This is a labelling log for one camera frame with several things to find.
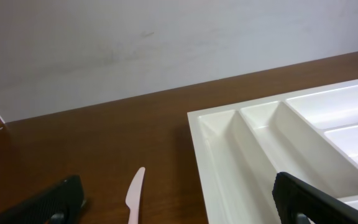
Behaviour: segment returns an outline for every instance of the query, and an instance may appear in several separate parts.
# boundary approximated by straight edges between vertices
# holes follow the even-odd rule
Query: black object
[[[358,223],[358,210],[336,200],[300,179],[280,172],[273,198],[282,224]]]
[[[73,175],[0,213],[0,224],[73,224],[83,200],[80,176]]]

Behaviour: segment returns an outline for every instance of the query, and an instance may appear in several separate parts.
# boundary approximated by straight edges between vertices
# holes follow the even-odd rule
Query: white cutlery tray
[[[358,209],[358,80],[188,113],[210,224],[280,223],[285,171]]]

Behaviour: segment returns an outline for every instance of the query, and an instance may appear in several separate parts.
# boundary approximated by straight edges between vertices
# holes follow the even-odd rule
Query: utensil
[[[131,211],[129,214],[128,224],[137,224],[139,218],[139,204],[140,194],[142,192],[143,176],[145,167],[141,167],[135,177],[132,179],[131,185],[129,186],[125,203]]]

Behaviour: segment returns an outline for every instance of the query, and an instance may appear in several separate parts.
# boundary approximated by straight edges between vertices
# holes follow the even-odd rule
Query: knife
[[[145,167],[141,167],[129,186],[125,203],[129,207],[128,224],[137,224],[139,218],[140,193],[142,191],[143,176]]]

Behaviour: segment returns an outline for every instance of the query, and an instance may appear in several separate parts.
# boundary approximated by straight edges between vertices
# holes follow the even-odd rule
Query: knife blade
[[[139,204],[140,194],[142,192],[143,176],[145,167],[141,167],[135,177],[132,179],[131,185],[129,186],[125,203],[131,211],[129,214],[128,224],[137,224],[139,218]]]

